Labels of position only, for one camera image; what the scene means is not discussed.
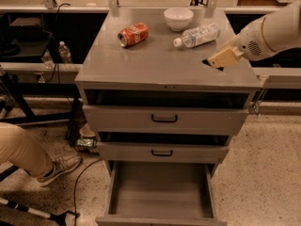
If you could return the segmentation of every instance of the sneaker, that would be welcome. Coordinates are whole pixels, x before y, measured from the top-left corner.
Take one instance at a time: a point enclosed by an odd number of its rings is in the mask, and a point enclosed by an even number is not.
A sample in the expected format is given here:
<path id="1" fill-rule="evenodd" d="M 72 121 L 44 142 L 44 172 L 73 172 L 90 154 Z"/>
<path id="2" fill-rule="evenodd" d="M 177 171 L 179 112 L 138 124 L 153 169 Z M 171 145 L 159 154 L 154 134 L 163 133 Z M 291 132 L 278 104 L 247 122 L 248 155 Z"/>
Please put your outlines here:
<path id="1" fill-rule="evenodd" d="M 64 156 L 62 158 L 58 158 L 54 161 L 53 173 L 47 177 L 38 178 L 38 182 L 41 186 L 47 186 L 60 175 L 75 170 L 75 168 L 80 164 L 80 162 L 81 157 L 79 155 L 75 155 L 72 157 Z"/>

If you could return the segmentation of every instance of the black drawer handle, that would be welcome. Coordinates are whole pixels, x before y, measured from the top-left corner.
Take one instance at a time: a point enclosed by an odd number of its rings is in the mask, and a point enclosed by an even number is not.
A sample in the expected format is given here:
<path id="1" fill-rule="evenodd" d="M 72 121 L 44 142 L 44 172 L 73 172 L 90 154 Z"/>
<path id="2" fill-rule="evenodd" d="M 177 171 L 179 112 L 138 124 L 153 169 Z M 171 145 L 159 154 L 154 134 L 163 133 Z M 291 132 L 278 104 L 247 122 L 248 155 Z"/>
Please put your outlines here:
<path id="1" fill-rule="evenodd" d="M 151 154 L 153 156 L 172 156 L 173 155 L 173 151 L 155 151 L 155 150 L 151 150 Z"/>
<path id="2" fill-rule="evenodd" d="M 153 114 L 151 114 L 151 120 L 153 122 L 159 122 L 159 123 L 175 123 L 178 121 L 178 116 L 174 115 L 171 118 L 159 118 L 159 117 L 156 117 Z"/>

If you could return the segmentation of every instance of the red soda can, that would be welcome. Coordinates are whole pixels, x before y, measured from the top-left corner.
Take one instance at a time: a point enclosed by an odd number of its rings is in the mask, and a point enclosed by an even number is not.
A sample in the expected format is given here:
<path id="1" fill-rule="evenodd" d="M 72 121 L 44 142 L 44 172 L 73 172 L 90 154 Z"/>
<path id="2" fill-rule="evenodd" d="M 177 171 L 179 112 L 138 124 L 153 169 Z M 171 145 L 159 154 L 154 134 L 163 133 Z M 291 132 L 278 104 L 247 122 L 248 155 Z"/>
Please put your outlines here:
<path id="1" fill-rule="evenodd" d="M 119 41 L 122 47 L 132 46 L 143 41 L 149 35 L 149 29 L 144 23 L 137 23 L 123 28 L 119 32 Z"/>

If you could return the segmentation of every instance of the white bowl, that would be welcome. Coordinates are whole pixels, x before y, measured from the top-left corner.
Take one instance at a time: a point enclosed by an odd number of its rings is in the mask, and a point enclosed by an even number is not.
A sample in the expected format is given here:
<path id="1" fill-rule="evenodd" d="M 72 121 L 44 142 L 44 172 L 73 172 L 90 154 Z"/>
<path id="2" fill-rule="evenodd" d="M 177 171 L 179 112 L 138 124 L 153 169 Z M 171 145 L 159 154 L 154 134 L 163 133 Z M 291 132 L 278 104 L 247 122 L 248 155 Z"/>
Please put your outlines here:
<path id="1" fill-rule="evenodd" d="M 167 25 L 173 31 L 183 31 L 192 21 L 194 12 L 188 8 L 169 8 L 164 11 Z"/>

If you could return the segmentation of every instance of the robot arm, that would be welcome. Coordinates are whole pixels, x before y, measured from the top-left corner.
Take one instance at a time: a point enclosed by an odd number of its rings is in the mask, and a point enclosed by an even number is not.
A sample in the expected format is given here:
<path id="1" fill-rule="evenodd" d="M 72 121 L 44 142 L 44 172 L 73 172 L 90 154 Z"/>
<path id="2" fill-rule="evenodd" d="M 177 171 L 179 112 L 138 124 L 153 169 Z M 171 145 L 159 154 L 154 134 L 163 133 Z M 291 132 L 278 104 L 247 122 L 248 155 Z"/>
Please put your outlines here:
<path id="1" fill-rule="evenodd" d="M 248 24 L 204 60 L 214 68 L 237 65 L 244 57 L 258 61 L 301 46 L 300 3 L 294 2 Z"/>

